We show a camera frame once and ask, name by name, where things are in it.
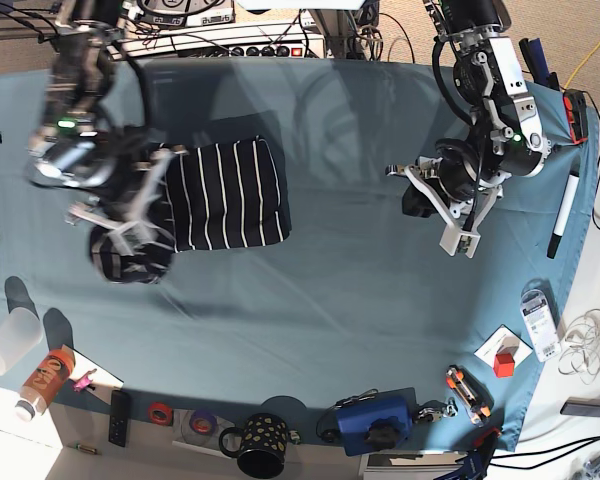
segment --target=striped cloth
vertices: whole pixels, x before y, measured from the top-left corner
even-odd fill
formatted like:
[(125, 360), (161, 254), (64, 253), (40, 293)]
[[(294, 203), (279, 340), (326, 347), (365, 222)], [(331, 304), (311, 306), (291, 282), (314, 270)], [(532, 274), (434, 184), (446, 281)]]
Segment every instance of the striped cloth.
[(261, 247), (289, 236), (278, 170), (260, 137), (189, 149), (169, 165), (160, 193), (149, 212), (158, 239), (136, 255), (120, 256), (105, 229), (92, 230), (89, 256), (107, 280), (155, 283), (173, 253)]

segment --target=red tape roll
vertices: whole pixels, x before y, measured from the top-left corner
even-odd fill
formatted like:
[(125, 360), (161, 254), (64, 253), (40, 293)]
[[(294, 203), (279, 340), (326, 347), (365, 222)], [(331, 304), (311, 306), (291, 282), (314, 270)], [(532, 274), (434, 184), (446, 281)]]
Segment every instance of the red tape roll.
[(156, 425), (168, 427), (173, 423), (173, 409), (164, 403), (152, 403), (149, 406), (149, 420)]

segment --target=black mug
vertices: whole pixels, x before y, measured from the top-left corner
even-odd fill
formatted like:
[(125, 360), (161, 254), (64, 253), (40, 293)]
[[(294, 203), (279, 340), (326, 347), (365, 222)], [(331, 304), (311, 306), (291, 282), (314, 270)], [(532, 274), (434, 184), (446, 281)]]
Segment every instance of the black mug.
[[(235, 451), (224, 446), (227, 435), (240, 436), (240, 448)], [(244, 428), (227, 428), (220, 434), (220, 451), (237, 458), (238, 467), (253, 478), (274, 478), (284, 470), (287, 453), (287, 424), (280, 417), (259, 413), (249, 417)]]

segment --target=small red block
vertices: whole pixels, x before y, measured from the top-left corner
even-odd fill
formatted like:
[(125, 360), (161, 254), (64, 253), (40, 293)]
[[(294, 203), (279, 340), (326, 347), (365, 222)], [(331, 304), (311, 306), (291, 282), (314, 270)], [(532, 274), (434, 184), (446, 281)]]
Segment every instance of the small red block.
[(498, 378), (513, 377), (516, 362), (510, 353), (499, 353), (493, 364), (493, 371)]

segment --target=black marker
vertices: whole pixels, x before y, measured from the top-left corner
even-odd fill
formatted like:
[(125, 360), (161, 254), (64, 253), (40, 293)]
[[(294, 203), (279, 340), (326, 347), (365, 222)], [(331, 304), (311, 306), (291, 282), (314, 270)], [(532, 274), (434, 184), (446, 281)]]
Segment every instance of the black marker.
[(562, 204), (560, 205), (556, 224), (553, 227), (549, 249), (547, 250), (547, 257), (549, 258), (556, 257), (560, 240), (562, 240), (562, 235), (564, 235), (564, 230), (567, 227), (573, 200), (576, 198), (576, 191), (578, 190), (578, 183), (580, 182), (580, 174), (578, 173), (579, 167), (580, 165), (574, 164), (571, 166), (571, 171), (569, 172), (567, 188), (565, 188), (564, 195), (562, 196)]

